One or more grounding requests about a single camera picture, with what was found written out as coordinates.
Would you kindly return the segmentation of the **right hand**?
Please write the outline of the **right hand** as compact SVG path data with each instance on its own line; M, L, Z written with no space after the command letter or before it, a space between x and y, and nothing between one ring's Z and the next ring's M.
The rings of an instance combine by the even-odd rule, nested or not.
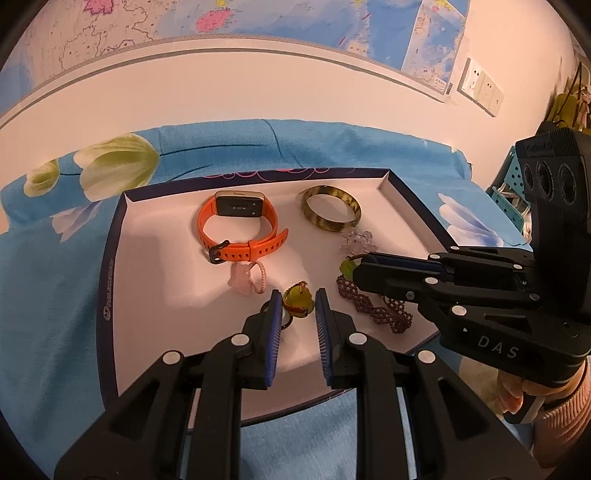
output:
M586 370L586 363L583 363L566 384L554 389L499 371L497 392L502 412L516 414L523 407L526 395L542 397L545 400L545 409L560 406L577 391L584 380Z

